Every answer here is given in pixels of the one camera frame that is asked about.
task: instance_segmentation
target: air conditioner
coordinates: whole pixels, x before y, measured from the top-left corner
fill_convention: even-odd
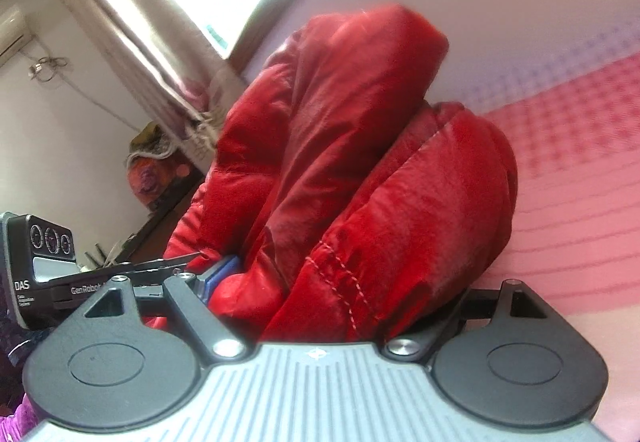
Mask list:
[[[31,31],[17,6],[0,16],[0,67],[29,43]]]

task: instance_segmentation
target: blue clip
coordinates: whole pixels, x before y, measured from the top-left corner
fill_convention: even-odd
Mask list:
[[[235,256],[224,257],[210,269],[198,276],[196,295],[203,303],[208,303],[218,284],[227,276],[242,272],[242,260]]]

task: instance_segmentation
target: black circular pad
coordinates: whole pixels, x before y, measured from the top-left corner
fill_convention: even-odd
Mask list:
[[[71,356],[69,371],[90,386],[117,386],[136,377],[144,365],[145,356],[133,346],[97,343]]]
[[[607,386],[600,355],[562,318],[501,316],[445,343],[433,361],[435,384],[485,421],[558,428],[588,418]]]
[[[511,343],[495,348],[487,358],[494,375],[513,384],[543,384],[562,370],[553,350],[531,343]]]
[[[92,432],[133,428],[168,414],[196,385],[193,351],[144,326],[130,288],[102,296],[118,306],[88,300],[28,359],[23,382],[39,419]]]

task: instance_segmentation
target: jacket stitching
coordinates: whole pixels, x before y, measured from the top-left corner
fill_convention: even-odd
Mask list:
[[[308,262],[313,263],[314,267],[318,270],[318,275],[320,276],[320,278],[322,278],[322,280],[329,286],[331,287],[331,290],[335,292],[335,295],[337,295],[338,299],[340,299],[340,301],[342,301],[345,305],[347,305],[347,310],[349,312],[349,319],[351,321],[351,326],[353,327],[353,331],[356,333],[357,337],[360,337],[360,334],[358,334],[358,329],[356,327],[356,322],[355,319],[353,317],[353,310],[351,310],[351,305],[349,305],[349,302],[344,298],[344,296],[342,294],[340,294],[340,292],[338,291],[338,289],[336,289],[331,282],[329,281],[329,279],[324,275],[324,273],[322,272],[322,270],[320,269],[320,267],[318,267],[318,264],[316,262],[314,262],[314,260],[311,259],[311,257],[306,257],[306,259]]]
[[[324,247],[326,247],[329,252],[331,252],[331,254],[334,256],[334,258],[337,260],[338,263],[340,263],[341,268],[343,269],[343,271],[345,273],[347,273],[351,279],[353,280],[356,289],[358,290],[358,294],[360,294],[360,297],[362,298],[362,301],[364,302],[364,304],[367,306],[367,308],[369,309],[370,313],[373,314],[373,317],[377,320],[380,321],[380,317],[378,316],[378,314],[375,313],[375,311],[373,310],[373,307],[369,304],[369,301],[367,301],[367,298],[364,295],[364,292],[362,291],[362,287],[360,286],[360,282],[358,281],[358,278],[356,278],[356,276],[344,266],[344,263],[342,263],[342,260],[340,259],[340,257],[338,256],[338,254],[334,251],[334,249],[329,245],[324,243],[322,240],[320,240],[320,244],[324,245]]]

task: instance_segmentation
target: metal screw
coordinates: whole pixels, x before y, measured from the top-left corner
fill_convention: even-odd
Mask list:
[[[223,339],[213,345],[213,352],[220,357],[233,358],[244,352],[244,345],[236,339]]]
[[[396,356],[413,356],[420,351],[420,345],[412,339],[392,339],[386,347]]]

